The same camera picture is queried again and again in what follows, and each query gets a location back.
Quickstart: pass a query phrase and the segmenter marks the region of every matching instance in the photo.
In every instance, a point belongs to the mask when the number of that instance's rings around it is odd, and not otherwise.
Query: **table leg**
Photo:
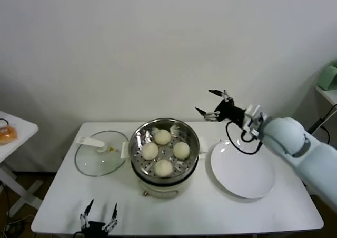
[[[14,173],[9,169],[7,168],[7,166],[4,164],[4,163],[0,163],[0,168],[2,168],[8,175],[10,175],[14,180],[16,179],[16,175],[14,175]],[[3,186],[0,185],[0,194],[2,193],[2,190],[3,190]]]
[[[35,197],[33,193],[43,184],[43,181],[37,180],[28,190],[25,190],[2,167],[0,167],[0,180],[21,196],[21,198],[11,207],[10,217],[13,217],[25,203],[31,205],[35,209],[39,209],[42,200]]]

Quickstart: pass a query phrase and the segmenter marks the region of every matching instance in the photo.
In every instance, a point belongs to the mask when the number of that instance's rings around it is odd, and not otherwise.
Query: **white plate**
[[[234,135],[231,139],[236,144],[240,143],[238,147],[246,152],[256,149],[256,144],[247,147],[249,144]],[[272,153],[262,146],[256,154],[246,155],[225,140],[212,151],[211,167],[216,179],[227,190],[246,199],[258,199],[266,196],[275,183],[275,171],[268,154]]]

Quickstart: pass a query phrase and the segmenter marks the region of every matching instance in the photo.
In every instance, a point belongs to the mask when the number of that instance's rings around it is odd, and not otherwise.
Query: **pot handle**
[[[128,158],[127,146],[128,146],[128,142],[123,142],[122,150],[121,150],[121,159]]]

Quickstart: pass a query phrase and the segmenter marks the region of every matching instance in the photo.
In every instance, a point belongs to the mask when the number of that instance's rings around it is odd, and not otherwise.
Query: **green object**
[[[317,85],[326,91],[337,89],[337,67],[330,65],[325,68],[320,75]]]

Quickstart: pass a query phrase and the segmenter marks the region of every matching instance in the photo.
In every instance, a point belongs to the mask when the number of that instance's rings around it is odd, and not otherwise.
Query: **steamed bun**
[[[153,160],[158,156],[158,146],[149,142],[146,143],[142,148],[142,156],[145,160]]]
[[[159,160],[154,165],[154,174],[159,177],[167,177],[173,172],[173,166],[168,160]]]
[[[171,140],[171,134],[168,130],[160,129],[154,135],[154,141],[159,145],[166,145]]]
[[[190,146],[184,142],[178,142],[173,147],[173,154],[179,160],[185,160],[190,155]]]

